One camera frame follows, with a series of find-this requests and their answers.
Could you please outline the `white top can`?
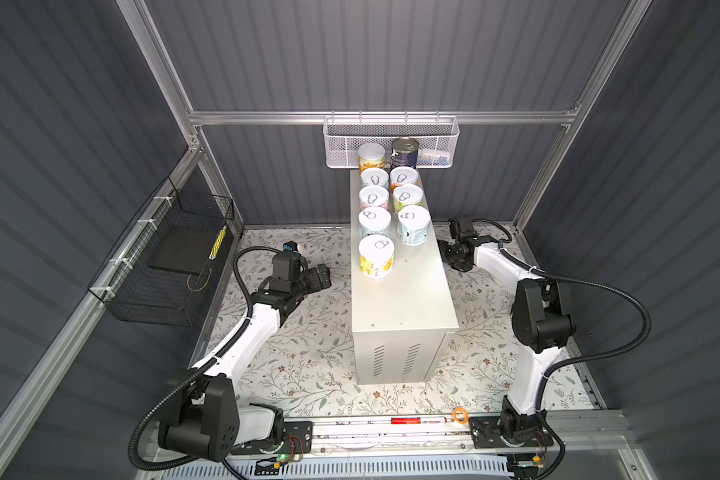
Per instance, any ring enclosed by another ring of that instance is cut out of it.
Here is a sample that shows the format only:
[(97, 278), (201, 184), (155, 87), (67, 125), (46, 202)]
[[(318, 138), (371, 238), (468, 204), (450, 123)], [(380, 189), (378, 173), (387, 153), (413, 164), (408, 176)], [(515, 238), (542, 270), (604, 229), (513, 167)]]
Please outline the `white top can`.
[(358, 215), (359, 235), (363, 239), (371, 235), (390, 235), (392, 216), (383, 207), (369, 206), (362, 209)]

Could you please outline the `green label can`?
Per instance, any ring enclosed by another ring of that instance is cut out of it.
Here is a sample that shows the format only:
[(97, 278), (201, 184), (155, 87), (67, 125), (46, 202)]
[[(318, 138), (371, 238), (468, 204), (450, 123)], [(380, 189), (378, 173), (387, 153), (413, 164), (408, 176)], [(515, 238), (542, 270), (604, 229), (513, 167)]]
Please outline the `green label can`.
[(424, 192), (421, 187), (415, 184), (403, 184), (394, 189), (393, 208), (399, 213), (406, 206), (421, 206), (424, 201)]

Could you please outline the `light teal can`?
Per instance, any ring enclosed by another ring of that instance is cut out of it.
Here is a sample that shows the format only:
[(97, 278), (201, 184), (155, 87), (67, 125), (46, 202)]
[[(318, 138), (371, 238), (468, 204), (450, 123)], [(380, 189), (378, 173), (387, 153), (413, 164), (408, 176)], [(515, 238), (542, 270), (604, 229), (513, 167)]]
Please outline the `light teal can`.
[(379, 186), (387, 189), (389, 187), (389, 174), (383, 168), (371, 167), (360, 173), (360, 180), (363, 187)]

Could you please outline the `dark blue tin can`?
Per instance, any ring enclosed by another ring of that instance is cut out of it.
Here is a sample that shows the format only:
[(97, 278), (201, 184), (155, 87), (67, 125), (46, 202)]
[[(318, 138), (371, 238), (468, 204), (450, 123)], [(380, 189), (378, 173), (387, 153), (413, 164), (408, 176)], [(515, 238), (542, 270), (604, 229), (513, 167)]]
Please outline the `dark blue tin can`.
[(400, 137), (392, 141), (390, 151), (390, 166), (392, 169), (398, 167), (417, 168), (420, 144), (412, 137)]

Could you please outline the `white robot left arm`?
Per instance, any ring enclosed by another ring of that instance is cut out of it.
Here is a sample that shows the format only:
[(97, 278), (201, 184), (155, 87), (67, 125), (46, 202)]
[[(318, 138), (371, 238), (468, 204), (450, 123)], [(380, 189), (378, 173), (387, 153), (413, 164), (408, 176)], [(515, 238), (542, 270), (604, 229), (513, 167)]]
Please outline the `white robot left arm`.
[(236, 388), (249, 363), (278, 332), (304, 299), (331, 287), (330, 268), (311, 267), (293, 248), (263, 247), (271, 252), (272, 273), (251, 292), (239, 271), (248, 247), (233, 258), (233, 274), (246, 302), (242, 319), (205, 357), (171, 386), (155, 414), (160, 448), (179, 453), (177, 464), (206, 459), (220, 462), (239, 446), (274, 449), (285, 436), (282, 410), (264, 404), (238, 405)]

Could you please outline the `orange yellow fruit can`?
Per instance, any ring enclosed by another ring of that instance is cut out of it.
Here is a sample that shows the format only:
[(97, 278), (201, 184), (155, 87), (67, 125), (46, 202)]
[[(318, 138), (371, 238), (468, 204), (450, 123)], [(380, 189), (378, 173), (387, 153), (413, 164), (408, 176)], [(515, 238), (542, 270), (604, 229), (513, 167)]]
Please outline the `orange yellow fruit can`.
[(358, 148), (357, 154), (360, 172), (370, 168), (385, 168), (386, 151), (383, 145), (375, 142), (364, 143)]

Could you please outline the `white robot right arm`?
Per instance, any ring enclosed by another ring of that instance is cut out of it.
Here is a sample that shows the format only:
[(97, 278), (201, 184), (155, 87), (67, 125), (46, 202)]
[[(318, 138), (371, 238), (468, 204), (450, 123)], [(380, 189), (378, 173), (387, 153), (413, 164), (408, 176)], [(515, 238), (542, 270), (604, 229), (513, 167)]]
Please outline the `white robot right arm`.
[(480, 235), (474, 227), (477, 221), (468, 216), (450, 218), (451, 240), (440, 240), (438, 248), (442, 260), (452, 269), (468, 272), (478, 267), (514, 291), (511, 326), (522, 348), (494, 430), (507, 445), (522, 446), (536, 436), (542, 440), (548, 437), (542, 409), (551, 376), (548, 369), (575, 331), (567, 306), (569, 292), (504, 247), (512, 240), (505, 227), (499, 228), (504, 233), (502, 238)]

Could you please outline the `pink label can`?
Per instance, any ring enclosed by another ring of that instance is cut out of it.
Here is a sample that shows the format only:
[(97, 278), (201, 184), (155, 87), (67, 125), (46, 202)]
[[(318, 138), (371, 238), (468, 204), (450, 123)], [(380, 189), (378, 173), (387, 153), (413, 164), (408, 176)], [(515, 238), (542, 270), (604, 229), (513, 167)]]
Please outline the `pink label can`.
[(419, 182), (419, 173), (415, 168), (399, 166), (390, 171), (389, 181), (392, 190), (403, 185), (417, 185)]
[(378, 185), (368, 185), (359, 191), (360, 210), (369, 207), (389, 209), (389, 190)]

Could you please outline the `can with pull tab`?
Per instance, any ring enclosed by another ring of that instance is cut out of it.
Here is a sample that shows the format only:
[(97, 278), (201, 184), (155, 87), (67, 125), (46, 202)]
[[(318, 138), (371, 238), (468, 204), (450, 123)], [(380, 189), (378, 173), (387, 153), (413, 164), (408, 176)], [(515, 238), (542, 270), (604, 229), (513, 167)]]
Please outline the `can with pull tab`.
[(398, 213), (397, 235), (408, 246), (423, 244), (428, 236), (431, 215), (420, 205), (408, 205)]

